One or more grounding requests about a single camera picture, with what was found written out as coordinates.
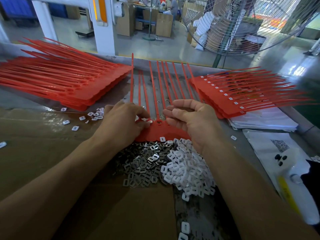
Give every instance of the qr code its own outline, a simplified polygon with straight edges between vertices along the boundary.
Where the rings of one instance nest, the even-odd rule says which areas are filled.
[[[283,153],[285,150],[290,147],[282,140],[271,140],[272,143],[278,148],[279,152]]]

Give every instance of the fan pole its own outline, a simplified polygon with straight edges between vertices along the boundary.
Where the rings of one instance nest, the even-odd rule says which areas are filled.
[[[148,40],[148,41],[155,41],[155,40],[156,40],[156,38],[155,38],[155,37],[150,36],[150,33],[151,33],[152,1],[153,1],[153,0],[151,0],[151,4],[150,4],[149,33],[148,33],[148,36],[144,35],[144,36],[142,37],[142,39],[144,39],[144,40]]]
[[[219,53],[222,53],[224,51],[224,49],[226,48],[226,46],[228,44],[229,39],[232,36],[232,31],[237,23],[238,17],[240,16],[240,13],[241,13],[241,3],[242,3],[242,0],[238,0],[238,3],[235,3],[235,4],[238,4],[239,6],[238,6],[237,10],[234,12],[234,15],[231,18],[231,22],[230,22],[222,40],[221,40],[221,43],[218,48]],[[212,65],[213,68],[218,67],[220,59],[221,59],[221,54],[217,54],[216,58],[214,59],[213,65]]]

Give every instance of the industrial fan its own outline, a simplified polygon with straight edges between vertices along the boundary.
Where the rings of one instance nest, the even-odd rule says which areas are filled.
[[[198,0],[182,20],[200,48],[221,56],[254,54],[295,34],[315,18],[320,0]]]

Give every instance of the gray floor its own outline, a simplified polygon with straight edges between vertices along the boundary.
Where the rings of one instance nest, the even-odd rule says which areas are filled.
[[[75,31],[88,28],[85,16],[80,20],[70,20],[53,17],[55,30],[59,41],[83,51],[96,52],[94,37],[86,39],[79,38]],[[22,40],[22,37],[41,39],[43,33],[40,27],[17,28],[10,21],[2,21],[3,26],[11,41]],[[202,66],[212,66],[216,55],[207,50],[199,51],[190,46],[187,42],[185,27],[180,22],[175,22],[173,34],[170,38],[161,37],[164,41],[146,41],[142,39],[144,32],[135,31],[131,37],[118,35],[118,51],[120,56],[149,60],[166,60],[174,62],[189,62]],[[303,53],[308,51],[315,40],[302,38],[290,38],[284,42],[259,52],[256,55],[227,56],[222,57],[218,68],[239,69],[249,67],[262,67],[272,70],[287,78],[288,81],[297,84],[298,88],[309,92],[309,95],[320,103],[320,73],[319,56],[306,56]],[[8,94],[2,93],[0,106],[4,107],[25,107],[27,102],[12,101]],[[320,126],[320,109],[318,106],[296,107],[313,124]]]

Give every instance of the gray shirt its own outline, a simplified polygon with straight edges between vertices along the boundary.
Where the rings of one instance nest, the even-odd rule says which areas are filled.
[[[171,6],[172,6],[172,9],[171,9],[172,15],[176,16],[177,13],[178,13],[178,2],[177,2],[177,0],[172,0]]]

